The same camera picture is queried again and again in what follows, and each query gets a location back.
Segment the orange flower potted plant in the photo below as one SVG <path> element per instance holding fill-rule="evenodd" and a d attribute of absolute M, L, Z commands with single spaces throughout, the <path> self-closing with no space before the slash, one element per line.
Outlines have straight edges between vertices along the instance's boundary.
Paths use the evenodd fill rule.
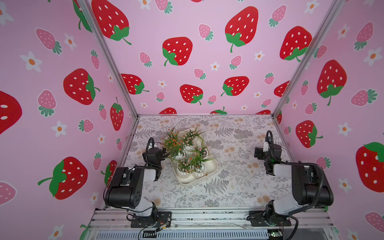
<path fill-rule="evenodd" d="M 167 149 L 168 156 L 173 160 L 181 160 L 185 156 L 184 141 L 179 137 L 179 131 L 175 128 L 166 131 L 163 145 Z"/>

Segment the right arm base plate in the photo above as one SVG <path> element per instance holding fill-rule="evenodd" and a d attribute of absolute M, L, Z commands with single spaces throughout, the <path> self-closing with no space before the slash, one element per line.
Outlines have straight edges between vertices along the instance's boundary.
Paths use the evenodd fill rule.
<path fill-rule="evenodd" d="M 246 217 L 253 227 L 290 227 L 292 225 L 288 216 L 264 211 L 249 211 Z"/>

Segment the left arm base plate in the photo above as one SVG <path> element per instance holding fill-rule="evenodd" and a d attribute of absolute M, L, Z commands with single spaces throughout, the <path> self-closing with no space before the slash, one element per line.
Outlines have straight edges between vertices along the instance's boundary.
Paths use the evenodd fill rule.
<path fill-rule="evenodd" d="M 149 216 L 134 213 L 130 220 L 131 228 L 169 228 L 172 222 L 172 212 L 153 210 Z"/>

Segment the pink potted plant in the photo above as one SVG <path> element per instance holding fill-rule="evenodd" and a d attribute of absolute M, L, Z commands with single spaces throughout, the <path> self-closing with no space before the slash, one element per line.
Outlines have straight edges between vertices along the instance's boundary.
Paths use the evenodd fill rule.
<path fill-rule="evenodd" d="M 176 168 L 177 168 L 178 176 L 181 179 L 188 178 L 193 172 L 192 165 L 190 164 L 188 159 L 180 159 L 180 160 L 176 160 L 176 162 L 177 162 Z"/>

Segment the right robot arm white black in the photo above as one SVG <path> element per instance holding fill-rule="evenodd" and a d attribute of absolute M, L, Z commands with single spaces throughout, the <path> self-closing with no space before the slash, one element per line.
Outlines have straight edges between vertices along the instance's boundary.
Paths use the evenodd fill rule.
<path fill-rule="evenodd" d="M 290 163 L 281 161 L 281 146 L 264 143 L 255 148 L 255 158 L 264 161 L 267 175 L 292 181 L 292 192 L 281 199 L 271 200 L 261 213 L 250 213 L 248 219 L 262 219 L 268 225 L 278 225 L 312 208 L 329 207 L 334 195 L 323 168 L 313 163 Z"/>

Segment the pink flower plant pot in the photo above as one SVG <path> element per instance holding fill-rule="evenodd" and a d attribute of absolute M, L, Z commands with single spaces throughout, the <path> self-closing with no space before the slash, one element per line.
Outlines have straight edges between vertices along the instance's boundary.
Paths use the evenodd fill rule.
<path fill-rule="evenodd" d="M 202 134 L 204 133 L 198 128 L 184 130 L 184 135 L 182 136 L 182 144 L 184 146 L 184 151 L 186 153 L 193 152 L 195 150 L 201 150 L 204 147 L 204 138 Z"/>

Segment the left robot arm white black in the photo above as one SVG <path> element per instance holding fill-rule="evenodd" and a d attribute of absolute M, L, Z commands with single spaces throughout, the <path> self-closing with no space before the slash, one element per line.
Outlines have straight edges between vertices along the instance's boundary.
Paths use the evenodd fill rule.
<path fill-rule="evenodd" d="M 151 147 L 143 153 L 145 165 L 132 168 L 118 167 L 107 190 L 104 201 L 107 207 L 126 209 L 138 217 L 150 217 L 156 205 L 143 197 L 143 185 L 156 182 L 162 172 L 161 163 L 167 157 L 166 148 Z"/>

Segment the grass potted plant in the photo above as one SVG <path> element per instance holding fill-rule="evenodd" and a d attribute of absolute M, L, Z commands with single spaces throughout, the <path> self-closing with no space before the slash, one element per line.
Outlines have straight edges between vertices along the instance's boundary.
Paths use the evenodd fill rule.
<path fill-rule="evenodd" d="M 209 162 L 213 159 L 214 158 L 208 156 L 205 161 L 200 162 L 195 157 L 193 157 L 193 159 L 191 160 L 191 164 L 193 167 L 193 174 L 195 175 L 196 178 L 201 178 L 206 175 L 207 167 L 205 165 L 205 162 Z"/>

